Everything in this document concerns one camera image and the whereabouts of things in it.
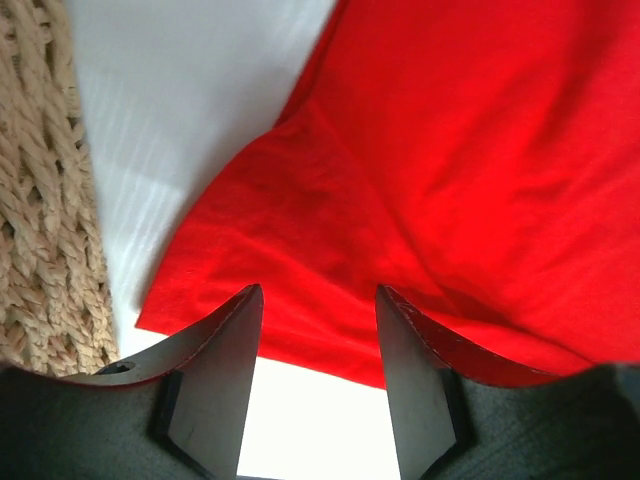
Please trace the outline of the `red t shirt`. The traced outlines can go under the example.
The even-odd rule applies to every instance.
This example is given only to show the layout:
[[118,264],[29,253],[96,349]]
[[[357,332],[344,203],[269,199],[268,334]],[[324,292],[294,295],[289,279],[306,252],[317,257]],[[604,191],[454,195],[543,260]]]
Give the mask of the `red t shirt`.
[[340,2],[138,326],[174,334],[250,284],[263,357],[374,387],[381,284],[538,370],[637,362],[638,3]]

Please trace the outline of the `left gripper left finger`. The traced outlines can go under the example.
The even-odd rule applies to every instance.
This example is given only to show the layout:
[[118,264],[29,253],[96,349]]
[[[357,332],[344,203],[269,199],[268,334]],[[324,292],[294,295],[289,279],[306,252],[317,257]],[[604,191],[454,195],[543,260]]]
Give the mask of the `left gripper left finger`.
[[5,479],[233,479],[260,341],[251,285],[97,373],[1,366]]

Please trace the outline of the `wicker basket with cloth liner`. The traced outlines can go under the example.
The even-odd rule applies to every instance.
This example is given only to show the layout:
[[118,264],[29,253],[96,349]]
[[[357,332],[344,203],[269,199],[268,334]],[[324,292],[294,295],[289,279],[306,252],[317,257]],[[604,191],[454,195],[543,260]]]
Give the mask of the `wicker basket with cloth liner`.
[[119,356],[61,1],[1,5],[1,357],[50,376]]

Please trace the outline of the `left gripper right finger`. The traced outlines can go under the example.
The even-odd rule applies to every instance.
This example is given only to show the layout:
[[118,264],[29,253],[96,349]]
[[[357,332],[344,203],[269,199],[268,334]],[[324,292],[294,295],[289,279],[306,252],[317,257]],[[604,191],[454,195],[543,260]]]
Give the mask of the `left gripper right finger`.
[[635,479],[639,369],[569,376],[532,369],[462,337],[396,290],[376,322],[404,479]]

